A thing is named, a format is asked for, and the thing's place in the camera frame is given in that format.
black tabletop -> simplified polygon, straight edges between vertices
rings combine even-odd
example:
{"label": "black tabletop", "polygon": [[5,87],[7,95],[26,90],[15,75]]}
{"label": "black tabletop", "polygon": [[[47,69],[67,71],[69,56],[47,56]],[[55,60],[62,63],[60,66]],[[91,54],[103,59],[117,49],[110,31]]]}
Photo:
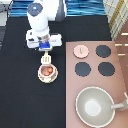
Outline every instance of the black tabletop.
{"label": "black tabletop", "polygon": [[0,128],[66,128],[65,42],[111,40],[107,16],[67,17],[49,26],[62,34],[63,45],[50,52],[59,74],[45,84],[37,76],[43,53],[24,48],[27,18],[7,21],[0,51]]}

black circle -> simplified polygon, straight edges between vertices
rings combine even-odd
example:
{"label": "black circle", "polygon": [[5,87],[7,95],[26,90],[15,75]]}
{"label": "black circle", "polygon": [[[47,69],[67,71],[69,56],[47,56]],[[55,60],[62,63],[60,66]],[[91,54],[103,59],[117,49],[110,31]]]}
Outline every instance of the black circle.
{"label": "black circle", "polygon": [[79,76],[82,76],[82,77],[88,76],[90,74],[90,71],[91,71],[91,68],[89,64],[85,62],[79,62],[75,66],[75,72]]}
{"label": "black circle", "polygon": [[32,3],[27,8],[27,12],[33,17],[40,14],[42,10],[43,10],[43,7],[40,3]]}
{"label": "black circle", "polygon": [[99,45],[96,48],[96,54],[102,58],[106,58],[111,55],[111,49],[106,45]]}
{"label": "black circle", "polygon": [[109,62],[102,62],[98,66],[100,74],[103,76],[112,76],[115,73],[114,66]]}

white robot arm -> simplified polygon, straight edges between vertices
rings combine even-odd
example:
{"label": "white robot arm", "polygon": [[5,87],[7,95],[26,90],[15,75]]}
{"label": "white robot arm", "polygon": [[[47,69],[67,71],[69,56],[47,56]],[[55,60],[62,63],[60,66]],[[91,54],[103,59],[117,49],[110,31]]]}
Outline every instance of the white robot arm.
{"label": "white robot arm", "polygon": [[29,48],[39,47],[39,51],[50,51],[55,46],[61,46],[61,35],[49,34],[48,21],[60,22],[66,15],[65,0],[35,0],[27,9],[28,21],[32,28],[26,34],[27,46]]}

white bowl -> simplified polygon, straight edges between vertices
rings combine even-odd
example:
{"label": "white bowl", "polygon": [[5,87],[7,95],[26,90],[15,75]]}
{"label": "white bowl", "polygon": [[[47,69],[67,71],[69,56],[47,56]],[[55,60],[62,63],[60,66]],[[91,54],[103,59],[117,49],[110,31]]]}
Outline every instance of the white bowl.
{"label": "white bowl", "polygon": [[113,120],[115,110],[112,97],[99,87],[87,87],[76,98],[76,111],[80,119],[91,127],[105,127]]}

bowl rim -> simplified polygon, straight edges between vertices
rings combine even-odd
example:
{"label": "bowl rim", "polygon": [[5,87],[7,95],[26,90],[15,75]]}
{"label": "bowl rim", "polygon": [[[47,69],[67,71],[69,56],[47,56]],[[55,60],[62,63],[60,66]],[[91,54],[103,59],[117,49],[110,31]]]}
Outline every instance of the bowl rim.
{"label": "bowl rim", "polygon": [[[53,72],[49,75],[49,76],[44,76],[42,73],[41,73],[41,68],[42,67],[49,67],[49,66],[52,66],[53,67]],[[49,78],[49,77],[52,77],[56,71],[56,67],[53,65],[53,64],[50,64],[49,66],[44,66],[44,65],[41,65],[38,72],[39,74],[42,76],[42,77],[45,77],[45,78]]]}
{"label": "bowl rim", "polygon": [[102,88],[100,88],[100,87],[95,87],[95,86],[86,87],[86,88],[82,89],[82,90],[79,92],[79,94],[77,95],[77,97],[76,97],[75,106],[76,106],[77,115],[78,115],[79,118],[80,118],[85,124],[87,124],[88,126],[91,126],[91,127],[94,127],[94,128],[102,128],[102,127],[105,127],[105,126],[107,126],[108,124],[110,124],[110,123],[112,122],[112,120],[114,119],[114,117],[115,117],[115,110],[114,110],[114,109],[113,109],[113,114],[112,114],[112,116],[111,116],[111,119],[110,119],[107,123],[105,123],[105,124],[103,124],[103,125],[100,125],[100,126],[89,124],[89,123],[86,122],[86,121],[81,117],[81,115],[79,114],[79,110],[78,110],[78,108],[77,108],[78,99],[79,99],[80,95],[81,95],[85,90],[89,90],[89,89],[98,89],[98,90],[103,91],[105,94],[107,94],[107,96],[108,96],[108,97],[110,98],[110,100],[112,101],[112,105],[114,105],[114,100],[113,100],[113,98],[112,98],[111,95],[110,95],[107,91],[105,91],[104,89],[102,89]]}

